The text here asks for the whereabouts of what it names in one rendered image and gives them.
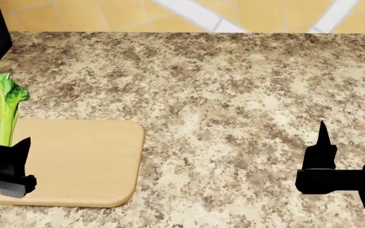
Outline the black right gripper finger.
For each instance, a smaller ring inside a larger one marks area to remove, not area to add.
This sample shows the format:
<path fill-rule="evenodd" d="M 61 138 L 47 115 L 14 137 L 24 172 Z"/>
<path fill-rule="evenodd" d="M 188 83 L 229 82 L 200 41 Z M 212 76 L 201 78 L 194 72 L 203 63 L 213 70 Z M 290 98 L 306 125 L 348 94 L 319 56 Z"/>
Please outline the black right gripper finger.
<path fill-rule="evenodd" d="M 305 150 L 304 168 L 336 169 L 336 152 L 337 146 L 331 144 L 326 125 L 321 121 L 316 144 Z"/>

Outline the light wooden cutting board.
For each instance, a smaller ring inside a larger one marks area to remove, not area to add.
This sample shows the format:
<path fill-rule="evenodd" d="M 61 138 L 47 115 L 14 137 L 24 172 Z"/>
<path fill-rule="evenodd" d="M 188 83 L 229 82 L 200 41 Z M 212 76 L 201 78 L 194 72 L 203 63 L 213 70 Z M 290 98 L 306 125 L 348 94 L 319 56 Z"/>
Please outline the light wooden cutting board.
<path fill-rule="evenodd" d="M 25 171 L 34 191 L 0 205 L 112 208 L 133 195 L 144 129 L 125 120 L 19 119 L 13 142 L 31 139 Z"/>

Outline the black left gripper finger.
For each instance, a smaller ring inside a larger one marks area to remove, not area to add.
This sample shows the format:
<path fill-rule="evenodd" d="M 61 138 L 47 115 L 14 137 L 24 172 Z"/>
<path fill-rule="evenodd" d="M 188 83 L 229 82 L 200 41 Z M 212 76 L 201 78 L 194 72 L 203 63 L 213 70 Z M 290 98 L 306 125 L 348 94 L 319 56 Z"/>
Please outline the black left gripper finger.
<path fill-rule="evenodd" d="M 14 146 L 0 146 L 0 174 L 25 176 L 25 164 L 31 145 L 25 138 Z"/>

